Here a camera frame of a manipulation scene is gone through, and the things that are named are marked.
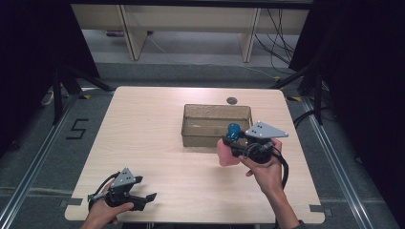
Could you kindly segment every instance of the wooden table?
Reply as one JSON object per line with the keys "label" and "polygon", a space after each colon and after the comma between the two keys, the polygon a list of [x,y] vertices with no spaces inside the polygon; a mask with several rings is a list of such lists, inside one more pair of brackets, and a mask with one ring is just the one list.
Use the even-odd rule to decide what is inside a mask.
{"label": "wooden table", "polygon": [[274,213],[254,177],[246,177],[243,164],[221,167],[215,148],[183,147],[182,115],[185,104],[227,105],[230,96],[250,106],[253,122],[264,121],[289,133],[283,141],[289,164],[286,187],[297,217],[306,223],[322,223],[323,213],[283,94],[278,90],[213,88],[117,89],[104,117],[93,148],[72,198],[80,206],[68,206],[68,220],[84,220],[92,194],[109,175],[128,167],[143,176],[131,194],[145,197],[158,193],[143,212],[127,212],[121,221],[185,223],[271,223]]}

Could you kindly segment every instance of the sleeve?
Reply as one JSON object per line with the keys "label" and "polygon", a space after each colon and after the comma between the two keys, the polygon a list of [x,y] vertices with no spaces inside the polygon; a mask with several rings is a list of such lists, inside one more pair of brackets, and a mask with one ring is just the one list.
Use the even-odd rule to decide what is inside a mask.
{"label": "sleeve", "polygon": [[307,229],[307,226],[305,225],[305,223],[302,220],[299,220],[299,221],[300,221],[300,225],[298,225],[292,229]]}

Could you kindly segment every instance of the gray carpet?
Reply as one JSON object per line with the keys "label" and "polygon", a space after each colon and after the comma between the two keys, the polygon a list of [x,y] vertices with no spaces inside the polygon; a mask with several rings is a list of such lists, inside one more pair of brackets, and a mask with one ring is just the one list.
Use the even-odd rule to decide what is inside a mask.
{"label": "gray carpet", "polygon": [[[103,82],[111,86],[267,88],[275,83],[275,79],[271,76],[280,76],[282,79],[287,77],[287,74],[278,73],[271,68],[255,68],[253,71],[242,67],[130,64],[97,64],[97,67]],[[92,86],[82,80],[79,82],[83,87]],[[299,80],[285,86],[283,92],[286,96],[296,96],[298,85]],[[80,222],[64,219],[63,201],[70,197],[75,187],[111,98],[111,95],[93,94],[89,99],[78,99],[75,102],[11,228],[79,227]],[[288,101],[287,104],[293,119],[305,112],[301,102]],[[367,172],[361,164],[353,160],[355,152],[338,121],[333,117],[333,113],[324,111],[323,117],[324,128],[330,141],[338,152],[375,227],[399,228]],[[76,126],[86,129],[85,134],[81,139],[67,139],[79,135],[78,132],[71,131],[78,118],[87,119],[87,121],[78,122]],[[21,148],[7,152],[0,159],[1,207],[7,203],[12,188],[18,185],[27,171],[51,128],[52,121],[52,106],[38,110],[32,118],[31,125],[18,139]],[[309,225],[308,228],[358,228],[352,210],[340,190],[330,163],[308,119],[300,123],[297,133],[319,198],[327,211],[324,223]],[[270,227],[271,225],[262,225],[262,228]]]}

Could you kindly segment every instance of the human hand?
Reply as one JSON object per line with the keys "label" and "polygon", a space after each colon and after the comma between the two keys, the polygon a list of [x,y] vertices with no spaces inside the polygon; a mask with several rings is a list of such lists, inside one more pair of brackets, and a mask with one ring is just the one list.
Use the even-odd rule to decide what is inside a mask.
{"label": "human hand", "polygon": [[[113,181],[108,183],[102,192],[107,191]],[[117,215],[129,211],[134,207],[134,203],[127,202],[118,207],[110,207],[105,198],[98,199],[90,209],[89,215],[84,221],[81,229],[100,229],[112,222],[114,225],[118,224]]]}
{"label": "human hand", "polygon": [[[281,154],[282,142],[271,139],[273,153]],[[282,185],[282,164],[275,156],[265,164],[258,164],[249,158],[239,156],[241,162],[249,168],[246,176],[255,176],[262,192],[266,195],[278,219],[281,228],[294,228],[299,225],[298,218],[288,203]]]}
{"label": "human hand", "polygon": [[[280,155],[282,151],[282,142],[277,139],[271,139],[273,144],[273,153]],[[283,192],[282,187],[282,164],[273,156],[271,160],[265,164],[258,164],[249,158],[239,156],[241,162],[249,168],[246,176],[255,176],[261,190],[269,198],[269,195],[275,195]]]}

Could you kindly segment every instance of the blue object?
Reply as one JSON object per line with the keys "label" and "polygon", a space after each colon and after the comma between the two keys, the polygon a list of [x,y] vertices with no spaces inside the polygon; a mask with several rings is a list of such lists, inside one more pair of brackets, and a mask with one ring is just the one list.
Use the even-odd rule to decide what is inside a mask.
{"label": "blue object", "polygon": [[228,125],[228,132],[226,137],[231,138],[234,141],[239,140],[239,132],[241,131],[241,126],[236,123],[231,123]]}

